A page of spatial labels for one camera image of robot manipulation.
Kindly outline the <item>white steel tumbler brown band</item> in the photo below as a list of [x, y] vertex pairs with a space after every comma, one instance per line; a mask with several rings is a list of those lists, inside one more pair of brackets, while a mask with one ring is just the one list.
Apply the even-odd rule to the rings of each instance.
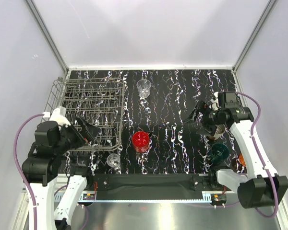
[[226, 126], [225, 125], [216, 125], [215, 134], [213, 136], [207, 136], [207, 138], [210, 139], [210, 140], [217, 140], [221, 136], [223, 136], [225, 131], [226, 131]]

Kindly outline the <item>small clear plastic cup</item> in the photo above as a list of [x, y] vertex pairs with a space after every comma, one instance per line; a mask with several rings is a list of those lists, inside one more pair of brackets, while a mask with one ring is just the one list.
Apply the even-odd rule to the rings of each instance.
[[120, 156], [118, 154], [112, 153], [107, 157], [107, 164], [113, 169], [120, 167]]

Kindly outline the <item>red plastic cup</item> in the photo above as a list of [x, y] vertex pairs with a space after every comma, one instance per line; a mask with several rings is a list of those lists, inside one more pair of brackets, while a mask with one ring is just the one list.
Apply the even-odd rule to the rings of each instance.
[[143, 131], [136, 132], [132, 137], [132, 145], [136, 152], [145, 153], [149, 150], [150, 137]]

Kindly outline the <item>large clear plastic cup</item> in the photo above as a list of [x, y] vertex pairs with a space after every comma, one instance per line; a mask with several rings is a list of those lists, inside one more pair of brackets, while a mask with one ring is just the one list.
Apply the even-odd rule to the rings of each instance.
[[147, 79], [141, 79], [136, 84], [139, 96], [147, 98], [150, 95], [151, 82]]

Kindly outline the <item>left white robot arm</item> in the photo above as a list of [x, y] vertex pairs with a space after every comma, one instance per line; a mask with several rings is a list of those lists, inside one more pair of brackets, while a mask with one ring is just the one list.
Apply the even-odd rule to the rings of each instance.
[[90, 170], [76, 167], [59, 205], [54, 207], [54, 190], [63, 155], [93, 141], [101, 131], [81, 117], [76, 121], [81, 130], [77, 130], [64, 116], [42, 122], [36, 128], [35, 142], [21, 169], [29, 194], [31, 230], [70, 230], [82, 191], [93, 187]]

